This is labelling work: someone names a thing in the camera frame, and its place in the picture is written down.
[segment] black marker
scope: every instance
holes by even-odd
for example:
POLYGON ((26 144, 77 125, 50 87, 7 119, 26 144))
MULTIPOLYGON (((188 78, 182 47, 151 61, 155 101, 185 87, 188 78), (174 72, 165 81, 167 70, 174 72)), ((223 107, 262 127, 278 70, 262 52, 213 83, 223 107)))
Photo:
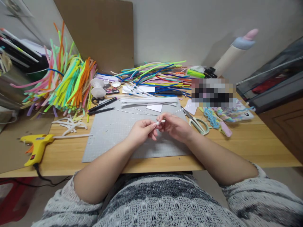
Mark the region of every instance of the black marker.
POLYGON ((110 108, 107 108, 107 109, 102 109, 102 110, 97 110, 97 111, 88 112, 87 114, 88 114, 88 115, 98 114, 98 113, 106 112, 106 111, 109 111, 109 110, 112 110, 112 109, 114 109, 114 107, 110 107, 110 108))
POLYGON ((112 98, 112 99, 110 99, 110 100, 107 100, 107 101, 105 101, 105 102, 103 102, 103 103, 101 103, 101 104, 99 104, 99 105, 97 105, 97 106, 95 106, 95 107, 89 109, 88 112, 91 112, 91 111, 100 109, 100 108, 102 108, 102 107, 104 107, 104 106, 106 106, 106 105, 108 105, 108 104, 110 104, 110 103, 116 101, 117 99, 118 99, 118 98, 115 97, 115 98, 112 98))

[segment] person's left hand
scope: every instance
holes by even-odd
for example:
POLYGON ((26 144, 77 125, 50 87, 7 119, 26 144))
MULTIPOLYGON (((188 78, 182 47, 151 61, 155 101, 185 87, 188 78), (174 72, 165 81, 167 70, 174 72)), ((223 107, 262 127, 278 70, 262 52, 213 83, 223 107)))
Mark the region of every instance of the person's left hand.
POLYGON ((137 121, 129 132, 126 140, 132 144, 141 145, 147 138, 152 138, 154 141, 157 140, 157 124, 149 119, 137 121))

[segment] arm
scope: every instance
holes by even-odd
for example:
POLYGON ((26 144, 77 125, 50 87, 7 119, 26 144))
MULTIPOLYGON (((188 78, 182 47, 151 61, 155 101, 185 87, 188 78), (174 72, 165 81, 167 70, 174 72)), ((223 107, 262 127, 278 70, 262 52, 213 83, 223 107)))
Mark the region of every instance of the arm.
POLYGON ((300 226, 303 201, 284 184, 269 179, 258 166, 251 164, 194 131, 187 122, 168 113, 161 132, 184 142, 210 175, 222 186, 230 210, 247 226, 300 226))
POLYGON ((163 113, 157 121, 163 118, 166 122, 160 126, 160 131, 167 131, 184 142, 218 184, 231 185, 258 175, 249 161, 196 132, 181 118, 163 113))
POLYGON ((116 182, 133 152, 150 137, 156 140, 156 123, 137 121, 125 140, 96 158, 74 178, 79 198, 90 204, 100 203, 116 182))
POLYGON ((103 205, 101 201, 133 151, 148 137, 157 140, 156 136, 155 122, 137 121, 125 140, 91 162, 58 190, 48 201, 42 219, 32 226, 93 226, 103 205))
POLYGON ((231 185, 258 176, 249 161, 194 131, 185 142, 220 185, 231 185))

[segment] floor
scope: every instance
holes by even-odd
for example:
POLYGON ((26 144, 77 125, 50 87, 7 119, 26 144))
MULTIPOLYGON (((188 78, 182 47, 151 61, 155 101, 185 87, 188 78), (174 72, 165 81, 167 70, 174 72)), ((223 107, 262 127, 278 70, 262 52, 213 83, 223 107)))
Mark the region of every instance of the floor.
MULTIPOLYGON (((294 194, 303 199, 303 174, 297 168, 265 168, 264 170, 270 178, 284 183, 294 194)), ((228 207, 221 189, 207 171, 195 171, 193 175, 202 189, 212 195, 222 206, 228 207)), ((52 180, 53 182, 59 182, 63 178, 52 177, 52 180)), ((47 201, 63 186, 64 183, 53 188, 42 187, 37 189, 26 215, 18 222, 7 223, 1 227, 31 226, 33 222, 41 218, 47 201)))

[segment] hand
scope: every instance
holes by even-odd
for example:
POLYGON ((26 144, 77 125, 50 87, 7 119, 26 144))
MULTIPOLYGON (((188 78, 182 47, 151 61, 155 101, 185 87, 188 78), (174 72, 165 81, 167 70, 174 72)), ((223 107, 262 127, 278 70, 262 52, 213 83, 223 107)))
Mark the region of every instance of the hand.
POLYGON ((189 140, 194 130, 186 121, 171 113, 161 114, 157 121, 161 122, 164 118, 165 122, 158 126, 160 132, 168 132, 171 137, 183 143, 189 140))
POLYGON ((156 127, 158 128, 157 124, 149 119, 137 121, 126 137, 126 140, 138 146, 143 144, 147 138, 152 138, 156 141, 156 137, 158 136, 156 127))

